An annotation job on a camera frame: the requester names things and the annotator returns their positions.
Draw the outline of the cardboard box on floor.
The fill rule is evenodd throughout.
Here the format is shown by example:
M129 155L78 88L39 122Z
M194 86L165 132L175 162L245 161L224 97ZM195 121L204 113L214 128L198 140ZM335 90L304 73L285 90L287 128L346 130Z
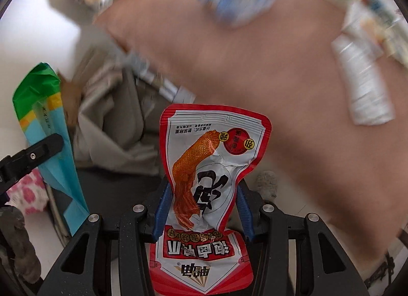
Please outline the cardboard box on floor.
M60 80L61 100L66 124L68 128L74 128L78 124L83 85L79 81L67 80L60 72L57 72L57 75Z

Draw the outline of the white orange medicine box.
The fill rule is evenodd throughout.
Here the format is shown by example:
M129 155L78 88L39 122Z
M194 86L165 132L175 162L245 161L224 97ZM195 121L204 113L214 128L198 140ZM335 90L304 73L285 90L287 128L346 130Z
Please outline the white orange medicine box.
M381 0L362 0L349 5L342 31L368 51L373 59L386 54L400 57L392 30L396 23Z

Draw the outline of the teal green snack bag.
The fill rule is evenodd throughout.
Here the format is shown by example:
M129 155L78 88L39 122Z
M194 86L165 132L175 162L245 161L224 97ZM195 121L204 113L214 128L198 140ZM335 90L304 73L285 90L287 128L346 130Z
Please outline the teal green snack bag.
M74 235L89 216L73 159L63 112L60 79L51 66L39 63L24 77L12 97L20 127L29 143L27 155L44 181L71 198L63 212Z

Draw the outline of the cat pattern table mat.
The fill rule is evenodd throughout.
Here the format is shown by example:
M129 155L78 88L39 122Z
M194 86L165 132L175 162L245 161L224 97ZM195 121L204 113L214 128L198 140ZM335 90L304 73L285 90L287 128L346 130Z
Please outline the cat pattern table mat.
M267 116L272 164L324 212L365 269L407 223L407 77L394 60L378 60L396 117L354 125L331 48L344 17L326 0L276 0L230 28L198 0L117 0L95 23L201 103Z

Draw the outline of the pink floral bag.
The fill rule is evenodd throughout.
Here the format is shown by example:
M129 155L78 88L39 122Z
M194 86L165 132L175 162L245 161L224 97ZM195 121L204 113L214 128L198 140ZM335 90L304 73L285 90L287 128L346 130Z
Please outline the pink floral bag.
M44 212L49 201L46 185L38 168L12 186L7 194L10 198L7 204L18 208L24 216Z

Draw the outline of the silver pill blister pack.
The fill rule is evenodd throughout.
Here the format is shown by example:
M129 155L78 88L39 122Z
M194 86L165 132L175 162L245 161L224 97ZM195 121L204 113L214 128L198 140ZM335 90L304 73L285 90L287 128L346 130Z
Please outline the silver pill blister pack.
M375 126L394 120L395 109L370 47L345 34L331 45L347 87L353 123Z

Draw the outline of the red chicken feet snack packet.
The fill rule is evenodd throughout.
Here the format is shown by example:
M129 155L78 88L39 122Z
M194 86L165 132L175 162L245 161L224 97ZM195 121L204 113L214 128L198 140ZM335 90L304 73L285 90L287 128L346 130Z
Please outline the red chicken feet snack packet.
M160 153L172 187L162 235L149 249L159 295L217 295L248 287L244 238L227 227L237 186L262 159L272 131L262 114L174 104L160 118Z

